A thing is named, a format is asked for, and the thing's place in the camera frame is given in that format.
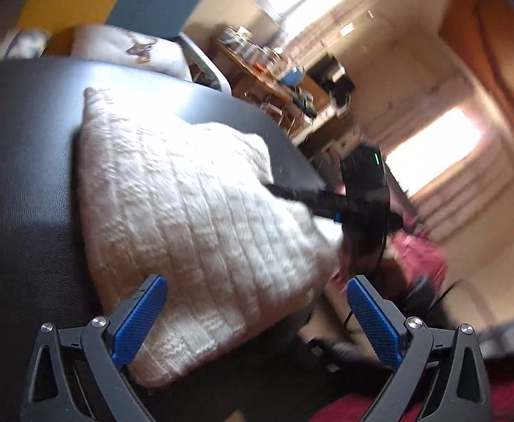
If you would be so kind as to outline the white knitted sweater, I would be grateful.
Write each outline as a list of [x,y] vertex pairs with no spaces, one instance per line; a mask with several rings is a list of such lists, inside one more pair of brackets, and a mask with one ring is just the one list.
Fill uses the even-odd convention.
[[166,386],[306,306],[339,266],[340,231],[269,192],[261,136],[84,93],[78,191],[107,312],[151,274],[167,303],[131,366]]

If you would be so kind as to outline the pink quilted garment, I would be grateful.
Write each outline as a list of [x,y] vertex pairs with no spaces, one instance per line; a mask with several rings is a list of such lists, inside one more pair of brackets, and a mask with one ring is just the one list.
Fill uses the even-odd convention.
[[440,290],[448,271],[448,259],[443,247],[429,238],[416,216],[404,214],[404,227],[388,238],[382,261],[376,266],[379,253],[340,268],[331,280],[344,290],[348,277],[363,274],[384,298],[405,295],[418,279],[427,277],[434,290]]

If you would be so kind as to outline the black leather ottoman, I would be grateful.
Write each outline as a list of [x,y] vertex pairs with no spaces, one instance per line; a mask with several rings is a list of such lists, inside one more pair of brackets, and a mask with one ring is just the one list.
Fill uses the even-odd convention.
[[[16,421],[39,327],[84,325],[101,311],[76,210],[74,142],[87,88],[116,89],[158,118],[216,121],[265,140],[278,183],[322,182],[258,109],[178,79],[69,58],[0,63],[0,421]],[[328,375],[292,314],[174,385],[138,389],[159,421],[307,421],[328,403]]]

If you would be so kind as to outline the cluttered wooden table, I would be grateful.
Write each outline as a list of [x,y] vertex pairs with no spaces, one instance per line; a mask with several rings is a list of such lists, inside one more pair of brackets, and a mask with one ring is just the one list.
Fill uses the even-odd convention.
[[291,142],[300,146],[329,121],[349,111],[354,85],[342,66],[331,66],[329,56],[318,62],[295,87],[280,79],[294,66],[301,66],[278,50],[261,47],[249,32],[227,27],[210,41],[212,58],[223,55],[236,69],[232,93],[267,113]]

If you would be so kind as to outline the blue bag on table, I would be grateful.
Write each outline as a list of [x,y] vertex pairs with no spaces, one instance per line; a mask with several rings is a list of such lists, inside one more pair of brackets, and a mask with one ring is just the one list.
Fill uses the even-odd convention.
[[292,67],[279,81],[280,84],[295,88],[305,78],[305,69],[301,66]]

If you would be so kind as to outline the striped window curtain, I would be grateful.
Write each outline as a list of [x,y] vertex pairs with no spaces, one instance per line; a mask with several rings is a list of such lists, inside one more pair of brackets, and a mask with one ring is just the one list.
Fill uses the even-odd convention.
[[348,107],[302,144],[321,175],[340,182],[337,144],[376,144],[437,240],[514,180],[514,156],[481,108],[474,78],[440,37],[450,2],[345,0],[286,47],[307,69],[334,56],[353,84]]

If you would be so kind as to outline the deer print pillow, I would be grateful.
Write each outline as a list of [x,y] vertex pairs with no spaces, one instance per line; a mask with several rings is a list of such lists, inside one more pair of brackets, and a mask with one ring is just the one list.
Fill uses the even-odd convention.
[[82,60],[156,71],[192,81],[178,43],[125,28],[107,25],[76,27],[71,55]]

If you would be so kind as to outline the geometric pattern pillow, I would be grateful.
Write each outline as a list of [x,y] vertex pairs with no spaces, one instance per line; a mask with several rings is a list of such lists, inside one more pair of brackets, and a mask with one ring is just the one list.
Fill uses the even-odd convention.
[[18,28],[0,36],[0,61],[43,55],[52,35],[41,28]]

